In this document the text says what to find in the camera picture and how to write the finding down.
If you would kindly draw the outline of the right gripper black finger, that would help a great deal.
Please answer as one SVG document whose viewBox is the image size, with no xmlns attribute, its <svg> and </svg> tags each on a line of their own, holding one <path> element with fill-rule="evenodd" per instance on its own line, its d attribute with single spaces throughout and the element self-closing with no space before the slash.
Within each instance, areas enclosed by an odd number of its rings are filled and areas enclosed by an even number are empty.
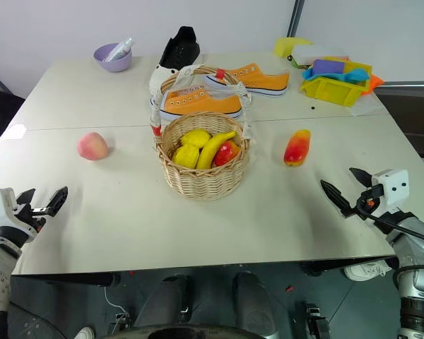
<svg viewBox="0 0 424 339">
<path fill-rule="evenodd" d="M 350 205 L 333 184 L 322 179 L 320 180 L 320 184 L 328 199 L 339 209 L 343 217 L 355 215 L 355 208 Z"/>
<path fill-rule="evenodd" d="M 366 172 L 363 169 L 358 169 L 351 167 L 349 169 L 353 176 L 357 179 L 358 182 L 360 182 L 364 187 L 370 188 L 372 187 L 372 175 L 368 172 Z"/>
</svg>

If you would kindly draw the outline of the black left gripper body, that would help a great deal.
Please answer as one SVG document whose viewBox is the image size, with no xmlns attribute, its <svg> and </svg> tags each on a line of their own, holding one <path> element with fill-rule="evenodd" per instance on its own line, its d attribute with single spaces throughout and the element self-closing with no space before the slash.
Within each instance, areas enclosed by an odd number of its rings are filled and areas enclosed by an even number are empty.
<svg viewBox="0 0 424 339">
<path fill-rule="evenodd" d="M 29 203 L 19 204 L 16 208 L 16 217 L 39 232 L 46 223 L 47 208 L 31 208 Z"/>
</svg>

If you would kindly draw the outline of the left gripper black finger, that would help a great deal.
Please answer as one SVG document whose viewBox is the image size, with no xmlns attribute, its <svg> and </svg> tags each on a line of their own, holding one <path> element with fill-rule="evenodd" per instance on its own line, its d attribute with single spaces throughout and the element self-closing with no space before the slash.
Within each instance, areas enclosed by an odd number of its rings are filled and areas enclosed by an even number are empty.
<svg viewBox="0 0 424 339">
<path fill-rule="evenodd" d="M 54 217 L 61 207 L 64 205 L 64 203 L 67 200 L 68 196 L 68 187 L 64 186 L 58 189 L 54 195 L 50 198 L 49 203 L 45 207 L 45 215 L 49 215 L 51 217 Z"/>
<path fill-rule="evenodd" d="M 35 193 L 35 189 L 28 189 L 27 191 L 22 192 L 16 198 L 16 203 L 18 205 L 30 205 L 33 196 Z"/>
</svg>

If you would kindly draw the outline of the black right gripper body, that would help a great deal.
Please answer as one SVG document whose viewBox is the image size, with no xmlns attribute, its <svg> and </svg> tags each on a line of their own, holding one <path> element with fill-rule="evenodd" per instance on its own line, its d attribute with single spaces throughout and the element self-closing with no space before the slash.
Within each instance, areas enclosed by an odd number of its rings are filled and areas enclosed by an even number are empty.
<svg viewBox="0 0 424 339">
<path fill-rule="evenodd" d="M 384 195 L 384 188 L 381 184 L 370 187 L 361 193 L 358 198 L 355 210 L 356 214 L 366 220 L 379 207 L 380 198 Z"/>
</svg>

